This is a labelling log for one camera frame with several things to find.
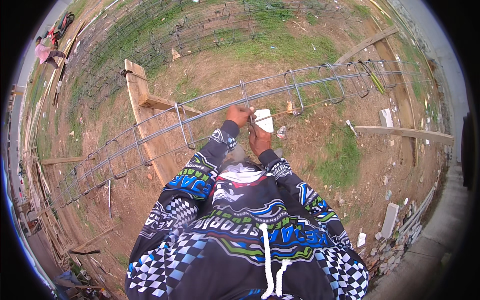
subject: worker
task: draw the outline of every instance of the worker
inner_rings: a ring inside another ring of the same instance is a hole
[[[42,37],[39,36],[35,40],[35,55],[40,59],[40,63],[47,62],[53,66],[54,69],[58,69],[59,66],[53,59],[53,57],[65,58],[65,53],[55,50],[55,46],[47,47],[41,44]]]
[[[131,300],[365,295],[368,270],[338,216],[275,154],[269,133],[249,125],[261,164],[222,163],[250,115],[252,108],[230,106],[221,128],[163,188],[130,255]]]

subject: white drawstring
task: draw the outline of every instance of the white drawstring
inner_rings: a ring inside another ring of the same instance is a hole
[[[275,286],[275,293],[277,296],[281,297],[283,292],[282,292],[282,276],[283,272],[287,270],[287,266],[291,265],[292,262],[290,259],[284,259],[282,260],[282,266],[280,270],[276,273],[276,286]]]
[[[270,257],[270,241],[268,240],[267,224],[262,223],[258,227],[264,234],[265,247],[265,277],[267,278],[267,290],[261,296],[262,299],[267,299],[273,292],[274,283],[272,275],[272,258]]]
[[[272,258],[270,254],[270,241],[268,239],[268,226],[265,223],[260,224],[258,227],[264,236],[264,247],[265,247],[265,277],[267,279],[267,290],[261,296],[262,299],[267,299],[272,293],[274,289],[273,283],[273,275],[272,275]],[[276,273],[276,289],[275,293],[277,296],[282,296],[282,276],[283,272],[286,271],[287,266],[292,264],[290,259],[282,260],[282,266],[280,270]]]

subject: red motorcycle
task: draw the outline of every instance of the red motorcycle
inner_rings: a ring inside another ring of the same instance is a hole
[[[43,38],[47,38],[48,36],[50,36],[51,37],[50,40],[52,41],[52,45],[55,47],[55,49],[58,49],[58,47],[59,47],[58,40],[63,37],[63,35],[67,31],[68,26],[71,23],[73,23],[74,20],[75,20],[75,15],[72,12],[66,12],[63,15],[59,25],[58,26],[56,26],[56,25],[53,26],[50,31],[47,31],[45,33]]]

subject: pink shirt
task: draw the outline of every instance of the pink shirt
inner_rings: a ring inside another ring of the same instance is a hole
[[[47,60],[50,51],[50,47],[44,46],[42,44],[38,44],[35,47],[35,55],[40,58],[40,63],[44,63]]]

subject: hand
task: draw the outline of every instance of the hand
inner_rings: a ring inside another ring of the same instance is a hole
[[[227,120],[234,121],[239,128],[245,126],[250,115],[252,115],[254,119],[256,118],[256,116],[253,115],[252,107],[248,109],[241,105],[231,105],[227,110]]]
[[[263,151],[272,148],[272,135],[260,128],[257,124],[249,125],[250,131],[250,148],[258,157]]]

